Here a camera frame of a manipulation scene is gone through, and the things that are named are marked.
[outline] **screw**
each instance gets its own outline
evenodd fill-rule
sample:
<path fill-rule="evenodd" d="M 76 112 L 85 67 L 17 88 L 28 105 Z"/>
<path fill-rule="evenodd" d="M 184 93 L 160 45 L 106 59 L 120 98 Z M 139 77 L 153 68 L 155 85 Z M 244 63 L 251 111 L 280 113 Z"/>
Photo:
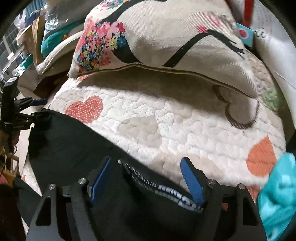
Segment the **screw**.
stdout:
<path fill-rule="evenodd" d="M 79 184 L 84 184 L 84 183 L 86 183 L 86 179 L 85 178 L 80 178 L 78 183 Z"/>
<path fill-rule="evenodd" d="M 215 185 L 215 184 L 216 184 L 216 180 L 210 178 L 210 179 L 208 179 L 208 183 L 209 183 L 210 185 Z"/>
<path fill-rule="evenodd" d="M 242 189 L 242 190 L 244 190 L 246 188 L 246 186 L 244 184 L 240 183 L 239 184 L 239 188 Z"/>
<path fill-rule="evenodd" d="M 50 184 L 50 185 L 48 186 L 48 188 L 49 188 L 50 190 L 55 189 L 55 184 Z"/>

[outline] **turquoise cloth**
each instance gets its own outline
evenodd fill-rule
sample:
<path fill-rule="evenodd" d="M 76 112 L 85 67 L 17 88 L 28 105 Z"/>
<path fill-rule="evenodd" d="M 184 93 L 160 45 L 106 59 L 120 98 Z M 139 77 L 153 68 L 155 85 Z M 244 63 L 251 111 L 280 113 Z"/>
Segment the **turquoise cloth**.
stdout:
<path fill-rule="evenodd" d="M 268 241 L 277 240 L 296 211 L 296 163 L 293 154 L 283 154 L 274 166 L 258 196 L 258 208 Z"/>
<path fill-rule="evenodd" d="M 47 39 L 43 40 L 41 44 L 41 53 L 43 58 L 46 58 L 49 53 L 53 51 L 54 48 L 59 45 L 59 43 L 63 41 L 64 35 L 68 34 L 73 28 L 82 23 L 84 23 L 84 19 L 61 28 L 60 30 L 50 35 Z"/>

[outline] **blue card with red dot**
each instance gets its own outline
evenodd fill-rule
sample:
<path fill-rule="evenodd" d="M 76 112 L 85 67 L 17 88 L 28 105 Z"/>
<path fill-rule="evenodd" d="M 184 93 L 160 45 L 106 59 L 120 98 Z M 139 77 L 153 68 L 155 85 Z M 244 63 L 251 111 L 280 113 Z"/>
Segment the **blue card with red dot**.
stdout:
<path fill-rule="evenodd" d="M 250 48 L 253 47 L 253 41 L 254 41 L 254 31 L 239 24 L 237 24 L 237 30 L 239 32 L 239 38 L 241 39 L 241 41 L 249 46 Z"/>

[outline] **plastic bag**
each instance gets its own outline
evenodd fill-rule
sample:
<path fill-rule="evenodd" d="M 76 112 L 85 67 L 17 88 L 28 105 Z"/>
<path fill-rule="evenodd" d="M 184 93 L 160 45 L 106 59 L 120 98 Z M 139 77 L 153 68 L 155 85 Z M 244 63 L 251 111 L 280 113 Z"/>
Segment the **plastic bag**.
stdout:
<path fill-rule="evenodd" d="M 13 24 L 17 27 L 19 31 L 25 27 L 25 18 L 26 18 L 26 9 L 24 9 L 13 21 Z"/>
<path fill-rule="evenodd" d="M 44 40 L 57 30 L 86 18 L 102 0 L 46 0 Z"/>

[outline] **floral print pillow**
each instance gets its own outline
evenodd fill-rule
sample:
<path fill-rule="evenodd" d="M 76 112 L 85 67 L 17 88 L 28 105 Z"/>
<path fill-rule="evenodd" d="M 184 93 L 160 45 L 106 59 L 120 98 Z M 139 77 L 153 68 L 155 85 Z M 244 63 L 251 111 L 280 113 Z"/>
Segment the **floral print pillow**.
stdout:
<path fill-rule="evenodd" d="M 224 0 L 104 0 L 86 18 L 69 77 L 131 65 L 194 74 L 255 98 Z"/>

